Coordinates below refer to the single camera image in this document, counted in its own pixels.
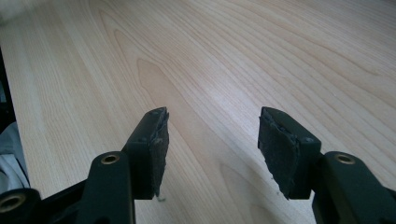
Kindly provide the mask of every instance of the light wood grain surface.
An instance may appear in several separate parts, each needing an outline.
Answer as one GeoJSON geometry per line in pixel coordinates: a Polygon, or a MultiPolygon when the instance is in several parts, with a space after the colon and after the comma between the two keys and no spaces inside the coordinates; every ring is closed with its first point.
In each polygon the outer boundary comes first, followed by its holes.
{"type": "Polygon", "coordinates": [[[56,0],[0,27],[32,186],[47,197],[170,112],[166,201],[138,223],[314,223],[257,149],[284,110],[396,189],[396,3],[389,0],[56,0]]]}

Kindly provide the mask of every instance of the wood grain pattern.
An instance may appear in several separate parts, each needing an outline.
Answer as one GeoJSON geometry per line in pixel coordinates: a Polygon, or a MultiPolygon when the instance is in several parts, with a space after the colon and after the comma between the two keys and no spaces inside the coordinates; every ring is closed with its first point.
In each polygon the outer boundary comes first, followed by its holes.
{"type": "Polygon", "coordinates": [[[86,178],[166,105],[166,201],[139,223],[313,223],[257,149],[267,105],[395,189],[395,24],[385,0],[42,1],[0,27],[32,186],[86,178]]]}

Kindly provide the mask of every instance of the gray fabric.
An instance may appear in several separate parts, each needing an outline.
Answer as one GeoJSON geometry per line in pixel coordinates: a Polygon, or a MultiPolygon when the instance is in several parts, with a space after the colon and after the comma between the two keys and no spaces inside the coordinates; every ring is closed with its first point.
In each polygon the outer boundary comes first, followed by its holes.
{"type": "Polygon", "coordinates": [[[0,134],[0,193],[30,188],[17,123],[0,134]]]}

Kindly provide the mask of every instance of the wooden table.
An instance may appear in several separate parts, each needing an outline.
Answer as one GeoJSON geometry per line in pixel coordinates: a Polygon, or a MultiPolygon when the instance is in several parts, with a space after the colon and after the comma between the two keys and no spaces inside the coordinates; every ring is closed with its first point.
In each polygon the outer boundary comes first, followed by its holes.
{"type": "Polygon", "coordinates": [[[163,203],[138,223],[313,223],[257,149],[263,105],[396,189],[396,3],[56,0],[0,27],[32,187],[47,197],[167,106],[163,203]]]}

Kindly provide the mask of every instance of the tabletop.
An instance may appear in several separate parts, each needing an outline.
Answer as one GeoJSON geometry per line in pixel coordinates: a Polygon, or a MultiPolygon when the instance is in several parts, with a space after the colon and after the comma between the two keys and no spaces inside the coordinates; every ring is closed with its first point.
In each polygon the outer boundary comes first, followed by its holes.
{"type": "Polygon", "coordinates": [[[85,179],[160,106],[170,113],[165,201],[136,201],[138,223],[314,223],[311,201],[287,201],[257,149],[262,106],[396,189],[394,1],[20,4],[3,15],[0,44],[44,198],[85,179]]]}

